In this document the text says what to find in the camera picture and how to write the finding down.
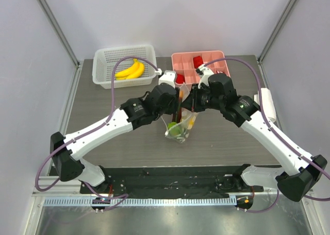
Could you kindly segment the clear zip top bag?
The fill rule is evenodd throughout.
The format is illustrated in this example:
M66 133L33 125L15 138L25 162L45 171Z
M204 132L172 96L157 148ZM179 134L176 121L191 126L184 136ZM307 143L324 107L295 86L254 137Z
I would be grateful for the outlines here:
M187 138L189 137L189 134L190 134L190 132L193 128L192 127L191 129L187 129L188 122L193 116L197 118L198 113L191 112L191 111L188 111L188 110L182 108L181 121L178 123L181 126L181 135L177 136L177 137L172 137L172 136L168 135L168 129L166 128L166 131L165 131L165 134L164 134L165 137L168 138L168 139L175 140L178 143L184 143L187 140Z

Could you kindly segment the fake yellow banana bunch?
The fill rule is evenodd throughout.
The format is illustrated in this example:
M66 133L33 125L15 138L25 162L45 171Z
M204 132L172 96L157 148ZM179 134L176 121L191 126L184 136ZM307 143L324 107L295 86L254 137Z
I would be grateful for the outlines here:
M136 79L143 75L145 66L143 63L134 59L134 63L129 68L115 74L116 80Z

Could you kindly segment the fake steak slice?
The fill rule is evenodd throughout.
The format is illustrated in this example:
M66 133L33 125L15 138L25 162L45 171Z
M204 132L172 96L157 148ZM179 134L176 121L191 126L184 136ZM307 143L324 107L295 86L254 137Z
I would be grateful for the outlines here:
M182 119L182 102L189 95L189 89L185 84L182 84L179 88L178 106L177 111L173 115L173 122L179 123Z

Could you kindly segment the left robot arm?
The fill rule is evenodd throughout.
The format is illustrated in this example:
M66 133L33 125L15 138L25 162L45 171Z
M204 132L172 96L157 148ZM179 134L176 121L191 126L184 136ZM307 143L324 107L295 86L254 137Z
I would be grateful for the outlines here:
M80 131L68 135L51 135L51 149L56 172L63 182L80 180L98 193L110 186L101 166L86 161L84 156L94 148L121 134L149 125L163 114L173 114L178 106L178 88L162 83L142 97L128 99L111 117L106 117Z

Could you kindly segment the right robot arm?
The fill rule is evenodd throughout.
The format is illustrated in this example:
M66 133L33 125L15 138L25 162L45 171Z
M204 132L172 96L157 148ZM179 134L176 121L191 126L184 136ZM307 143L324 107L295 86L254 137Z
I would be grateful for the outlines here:
M233 178L238 191L250 186L278 189L288 199L299 202L318 182L327 165L321 156L312 156L298 147L272 122L263 117L260 106L249 96L237 95L230 77L213 74L208 84L193 84L182 107L192 112L218 110L223 117L252 135L280 163L279 168L250 165Z

